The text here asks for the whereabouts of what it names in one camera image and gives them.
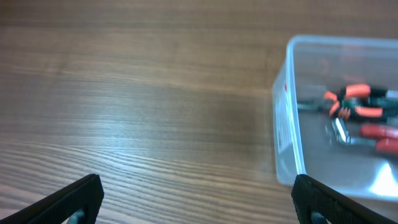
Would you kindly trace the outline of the red handled pliers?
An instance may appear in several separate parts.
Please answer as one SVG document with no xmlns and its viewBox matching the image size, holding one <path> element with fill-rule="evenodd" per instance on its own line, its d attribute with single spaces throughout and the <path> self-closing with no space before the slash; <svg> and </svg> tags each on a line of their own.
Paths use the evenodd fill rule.
<svg viewBox="0 0 398 224">
<path fill-rule="evenodd" d="M 377 152 L 397 155 L 397 128 L 378 124 L 364 124 L 361 126 L 360 135 L 376 141 Z"/>
</svg>

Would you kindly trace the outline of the green handled screwdriver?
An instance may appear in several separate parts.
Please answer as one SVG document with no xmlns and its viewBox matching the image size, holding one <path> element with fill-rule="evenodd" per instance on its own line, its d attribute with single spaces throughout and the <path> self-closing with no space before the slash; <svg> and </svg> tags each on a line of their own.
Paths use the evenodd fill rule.
<svg viewBox="0 0 398 224">
<path fill-rule="evenodd" d="M 388 98 L 367 97 L 367 98 L 351 98 L 348 100 L 356 106 L 370 108 L 397 109 L 397 100 L 389 100 Z"/>
</svg>

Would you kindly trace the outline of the clear plastic container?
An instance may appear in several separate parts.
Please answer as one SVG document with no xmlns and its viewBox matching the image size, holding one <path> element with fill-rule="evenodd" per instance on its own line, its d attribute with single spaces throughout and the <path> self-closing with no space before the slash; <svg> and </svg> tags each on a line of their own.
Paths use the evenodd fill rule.
<svg viewBox="0 0 398 224">
<path fill-rule="evenodd" d="M 298 35 L 272 88 L 279 183 L 397 200 L 397 41 Z"/>
</svg>

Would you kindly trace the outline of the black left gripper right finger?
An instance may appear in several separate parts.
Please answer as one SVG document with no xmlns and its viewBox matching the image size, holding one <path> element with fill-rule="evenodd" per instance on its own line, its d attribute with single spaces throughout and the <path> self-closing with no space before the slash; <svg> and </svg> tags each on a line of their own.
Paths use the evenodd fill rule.
<svg viewBox="0 0 398 224">
<path fill-rule="evenodd" d="M 291 196 L 300 224 L 395 224 L 305 174 L 296 176 Z"/>
</svg>

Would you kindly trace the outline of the silver L-shaped socket wrench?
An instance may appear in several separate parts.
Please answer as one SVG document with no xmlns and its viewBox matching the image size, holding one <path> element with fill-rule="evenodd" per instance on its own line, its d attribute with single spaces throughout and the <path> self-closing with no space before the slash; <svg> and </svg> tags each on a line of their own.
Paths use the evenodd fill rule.
<svg viewBox="0 0 398 224">
<path fill-rule="evenodd" d="M 336 140 L 344 145 L 376 146 L 376 140 L 357 136 L 351 136 L 346 127 L 345 121 L 341 118 L 333 118 L 331 121 Z"/>
</svg>

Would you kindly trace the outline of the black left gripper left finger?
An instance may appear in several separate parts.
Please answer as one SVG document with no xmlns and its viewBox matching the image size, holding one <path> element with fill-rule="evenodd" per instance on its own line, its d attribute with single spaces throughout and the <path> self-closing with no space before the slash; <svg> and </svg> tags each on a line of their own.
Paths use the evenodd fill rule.
<svg viewBox="0 0 398 224">
<path fill-rule="evenodd" d="M 89 174 L 6 217 L 1 224 L 94 224 L 104 198 L 98 174 Z"/>
</svg>

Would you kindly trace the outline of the orange black needle-nose pliers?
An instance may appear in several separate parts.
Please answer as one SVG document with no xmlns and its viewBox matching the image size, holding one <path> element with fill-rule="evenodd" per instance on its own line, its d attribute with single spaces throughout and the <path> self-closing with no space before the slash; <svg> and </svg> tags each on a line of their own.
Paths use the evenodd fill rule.
<svg viewBox="0 0 398 224">
<path fill-rule="evenodd" d="M 388 89 L 365 83 L 325 91 L 320 98 L 298 100 L 297 108 L 326 111 L 333 118 L 353 121 L 387 122 L 397 116 L 397 102 L 387 98 Z"/>
</svg>

